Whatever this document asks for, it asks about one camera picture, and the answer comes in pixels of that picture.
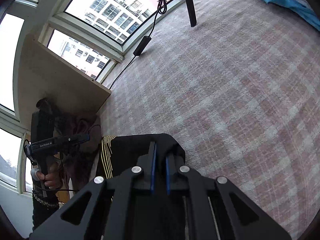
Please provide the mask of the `person's left hand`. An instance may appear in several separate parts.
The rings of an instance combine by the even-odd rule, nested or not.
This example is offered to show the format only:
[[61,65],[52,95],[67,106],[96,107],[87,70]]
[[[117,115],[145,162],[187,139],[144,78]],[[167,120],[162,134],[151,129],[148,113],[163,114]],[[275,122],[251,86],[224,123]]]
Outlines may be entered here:
[[33,181],[43,182],[44,185],[51,190],[58,189],[62,186],[62,179],[59,175],[59,164],[57,162],[54,162],[50,166],[47,175],[44,175],[38,168],[33,168],[30,174]]

